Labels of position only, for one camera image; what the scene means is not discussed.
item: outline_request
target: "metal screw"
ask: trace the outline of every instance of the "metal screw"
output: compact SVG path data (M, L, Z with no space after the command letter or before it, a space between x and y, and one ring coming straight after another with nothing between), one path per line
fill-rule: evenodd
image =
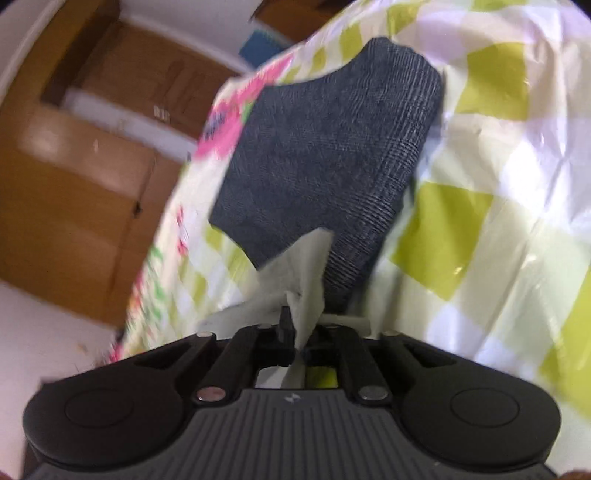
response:
M388 390L380 385L366 385L359 389L359 396L367 401L379 401L388 396Z
M226 391L220 387L204 387L197 392L199 401L217 402L226 398Z

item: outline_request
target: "ribbed black surface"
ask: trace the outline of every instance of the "ribbed black surface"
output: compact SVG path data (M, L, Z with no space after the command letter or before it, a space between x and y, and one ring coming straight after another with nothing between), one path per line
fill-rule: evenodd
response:
M30 480L545 480L544 466L462 472L416 449L385 410L359 407L341 390L246 390L201 410L159 455L113 472L43 465Z

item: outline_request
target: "round black pad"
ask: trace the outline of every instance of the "round black pad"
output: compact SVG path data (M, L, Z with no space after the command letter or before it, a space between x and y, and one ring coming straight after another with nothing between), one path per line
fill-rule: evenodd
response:
M109 365L44 386L27 405L23 426L49 463L127 465L162 449L180 428L183 401L173 385L164 370Z
M542 389L468 362L425 369L401 414L411 437L435 457L480 470L542 461L560 427Z
M453 397L452 412L475 427L500 427L515 420L519 404L498 390L474 388Z
M72 397L66 403L66 417L80 427L104 429L124 421L133 409L125 392L101 388Z

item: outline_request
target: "logo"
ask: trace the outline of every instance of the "logo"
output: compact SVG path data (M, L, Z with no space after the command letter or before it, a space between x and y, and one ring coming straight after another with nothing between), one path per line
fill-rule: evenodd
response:
M291 395L283 397L283 399L293 405L294 403L298 403L301 400L301 397L297 393L292 393Z

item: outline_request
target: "yellow-green checkered pattern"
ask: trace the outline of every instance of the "yellow-green checkered pattern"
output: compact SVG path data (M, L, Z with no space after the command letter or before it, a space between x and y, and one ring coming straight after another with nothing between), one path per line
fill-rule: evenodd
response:
M282 54L278 82L334 71L377 36L425 56L446 94L357 308L374 334L399 328L535 381L591 420L591 22L567 0L359 0ZM215 193L196 187L219 184L230 158L191 165L171 199L155 241L169 318L154 328L132 311L128 352L248 295L252 266L207 223ZM178 205L202 216L167 267Z

